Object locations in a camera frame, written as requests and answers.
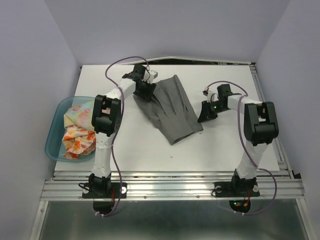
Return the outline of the grey pleated skirt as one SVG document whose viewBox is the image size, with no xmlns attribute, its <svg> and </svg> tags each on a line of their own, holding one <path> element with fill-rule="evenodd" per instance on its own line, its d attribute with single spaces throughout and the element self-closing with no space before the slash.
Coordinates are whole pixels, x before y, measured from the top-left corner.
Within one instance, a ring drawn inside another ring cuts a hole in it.
<svg viewBox="0 0 320 240">
<path fill-rule="evenodd" d="M 170 145 L 203 130 L 177 75 L 157 82 L 150 101 L 136 95 L 133 99 Z"/>
</svg>

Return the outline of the pastel floral skirt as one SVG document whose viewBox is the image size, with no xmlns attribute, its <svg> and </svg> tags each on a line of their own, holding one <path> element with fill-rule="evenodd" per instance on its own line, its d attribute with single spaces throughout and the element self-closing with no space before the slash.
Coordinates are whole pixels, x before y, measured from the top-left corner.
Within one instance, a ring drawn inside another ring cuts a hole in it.
<svg viewBox="0 0 320 240">
<path fill-rule="evenodd" d="M 64 128 L 70 126 L 78 126 L 88 131 L 93 131 L 92 115 L 93 115 L 94 101 L 87 101 L 85 103 L 72 106 L 63 115 Z"/>
</svg>

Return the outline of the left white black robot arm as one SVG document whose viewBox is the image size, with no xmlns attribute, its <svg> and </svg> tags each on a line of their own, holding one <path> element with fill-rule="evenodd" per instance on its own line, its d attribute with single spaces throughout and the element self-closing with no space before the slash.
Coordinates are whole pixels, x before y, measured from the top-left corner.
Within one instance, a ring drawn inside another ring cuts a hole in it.
<svg viewBox="0 0 320 240">
<path fill-rule="evenodd" d="M 91 125 L 94 128 L 96 145 L 94 164 L 88 178 L 88 190 L 106 197 L 111 193 L 111 156 L 113 144 L 122 123 L 125 100 L 136 95 L 150 101 L 158 72 L 150 67 L 136 64 L 133 70 L 124 74 L 119 82 L 106 77 L 114 84 L 114 89 L 94 99 Z"/>
</svg>

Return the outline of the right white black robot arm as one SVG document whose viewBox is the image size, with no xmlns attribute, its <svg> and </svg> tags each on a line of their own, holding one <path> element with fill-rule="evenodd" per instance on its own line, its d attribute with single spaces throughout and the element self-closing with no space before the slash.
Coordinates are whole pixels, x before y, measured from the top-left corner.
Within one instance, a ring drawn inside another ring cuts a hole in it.
<svg viewBox="0 0 320 240">
<path fill-rule="evenodd" d="M 230 83 L 221 81 L 217 93 L 206 87 L 201 103 L 198 123 L 214 120 L 219 113 L 237 112 L 237 129 L 243 155 L 230 181 L 214 182 L 213 193 L 217 198 L 258 197 L 257 183 L 259 164 L 267 147 L 279 135 L 279 126 L 273 102 L 257 101 L 248 93 L 234 93 Z"/>
</svg>

